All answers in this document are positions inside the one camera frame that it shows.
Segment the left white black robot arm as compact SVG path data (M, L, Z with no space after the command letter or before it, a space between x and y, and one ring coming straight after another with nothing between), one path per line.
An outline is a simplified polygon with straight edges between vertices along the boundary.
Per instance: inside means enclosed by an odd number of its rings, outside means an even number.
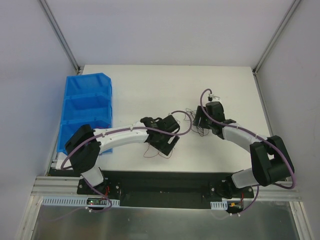
M82 125L66 142L66 160L72 169L88 182L88 188L99 195L105 191L106 183L102 170L96 164L98 156L110 149L128 144L147 143L164 155L169 155L174 148L180 130L179 123L172 115L165 118L144 117L134 124L123 128L95 128Z

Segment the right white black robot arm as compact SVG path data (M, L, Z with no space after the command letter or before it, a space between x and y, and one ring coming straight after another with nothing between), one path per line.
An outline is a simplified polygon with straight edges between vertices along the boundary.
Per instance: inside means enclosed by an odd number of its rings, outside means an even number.
M237 197L244 187L277 185L288 177L293 177L295 168L281 137L260 136L242 128L236 121L226 119L223 105L211 101L199 105L193 125L210 130L222 140L232 142L250 154L251 167L233 173L225 184L225 192Z

